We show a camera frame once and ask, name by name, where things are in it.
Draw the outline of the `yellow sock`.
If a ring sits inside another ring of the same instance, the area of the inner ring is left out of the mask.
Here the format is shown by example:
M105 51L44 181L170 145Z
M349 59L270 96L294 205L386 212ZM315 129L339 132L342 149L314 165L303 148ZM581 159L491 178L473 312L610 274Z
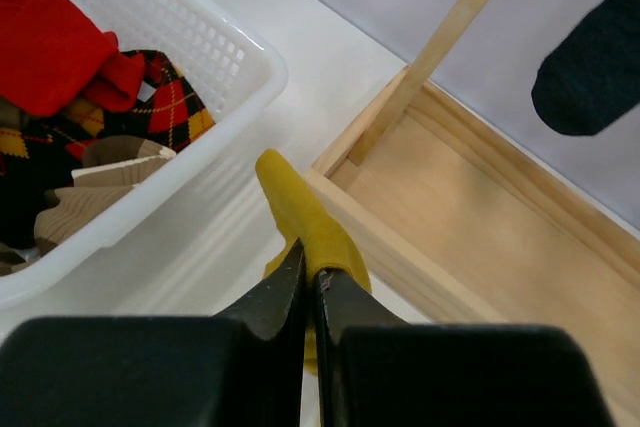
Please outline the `yellow sock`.
M279 151L268 149L258 157L255 172L285 241L284 249L266 264L259 284L269 283L269 277L299 243L304 250L307 287L314 285L321 271L338 270L370 294L369 273L355 242L288 160Z

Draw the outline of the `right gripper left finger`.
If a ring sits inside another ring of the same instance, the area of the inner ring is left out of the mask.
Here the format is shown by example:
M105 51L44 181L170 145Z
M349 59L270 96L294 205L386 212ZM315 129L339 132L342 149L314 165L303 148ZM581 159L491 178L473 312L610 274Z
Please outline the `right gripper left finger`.
M260 341L298 341L306 328L305 304L306 260L297 240L271 274L214 318L239 322Z

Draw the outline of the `navy sock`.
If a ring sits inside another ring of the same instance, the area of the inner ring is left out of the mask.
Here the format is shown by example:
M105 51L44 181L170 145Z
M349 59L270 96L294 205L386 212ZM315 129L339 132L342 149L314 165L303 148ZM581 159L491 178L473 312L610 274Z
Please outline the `navy sock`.
M602 0L541 63L531 100L555 132L594 136L639 104L639 0Z

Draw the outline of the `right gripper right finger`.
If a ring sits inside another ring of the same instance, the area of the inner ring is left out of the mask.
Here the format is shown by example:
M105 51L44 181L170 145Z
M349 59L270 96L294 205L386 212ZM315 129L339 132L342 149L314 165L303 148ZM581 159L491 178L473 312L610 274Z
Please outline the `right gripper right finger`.
M404 321L378 302L346 271L323 269L314 278L317 332L344 332L351 327L400 327Z

